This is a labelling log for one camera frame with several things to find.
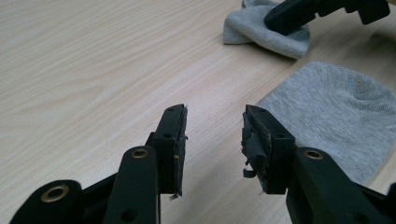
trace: tabletop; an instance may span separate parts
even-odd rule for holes
[[[309,23],[293,60],[255,44],[224,45],[240,0],[1,1],[0,222],[57,179],[83,188],[117,172],[165,108],[189,109],[183,197],[162,196],[163,223],[290,223],[285,196],[245,179],[245,105],[304,64],[339,64],[396,92],[396,13],[362,25],[338,10]],[[386,193],[396,154],[367,186]]]

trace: gray cloth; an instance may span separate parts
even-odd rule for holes
[[[375,80],[328,63],[309,63],[258,106],[270,111],[299,147],[329,153],[364,184],[396,141],[396,95]]]
[[[277,3],[269,0],[245,0],[241,10],[230,13],[224,22],[224,44],[257,43],[258,45],[285,56],[299,59],[309,46],[309,29],[281,35],[269,30],[264,24],[264,17]]]

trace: heather gray fabric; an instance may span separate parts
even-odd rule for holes
[[[243,8],[230,13],[224,22],[224,44],[257,43],[258,45],[285,56],[299,59],[309,46],[309,29],[281,35],[269,30],[264,24],[264,17],[277,3],[269,0],[245,0]]]
[[[307,64],[258,106],[270,111],[299,147],[328,152],[361,184],[374,177],[396,141],[396,95],[336,65]]]

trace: wooden table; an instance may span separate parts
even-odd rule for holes
[[[310,22],[298,61],[222,44],[232,1],[1,1],[0,222],[56,179],[83,188],[117,172],[166,107],[189,107],[184,196],[163,223],[290,223],[284,196],[242,177],[242,112],[304,64],[340,64],[396,91],[396,14]],[[396,181],[396,154],[369,187]]]

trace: gray fabric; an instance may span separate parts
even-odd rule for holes
[[[309,46],[309,29],[281,35],[269,30],[264,24],[264,17],[277,3],[269,0],[245,0],[243,8],[230,13],[224,22],[224,44],[257,43],[258,45],[285,56],[299,59]]]
[[[375,80],[328,63],[309,63],[258,106],[299,147],[328,152],[353,181],[374,177],[396,141],[396,95]]]

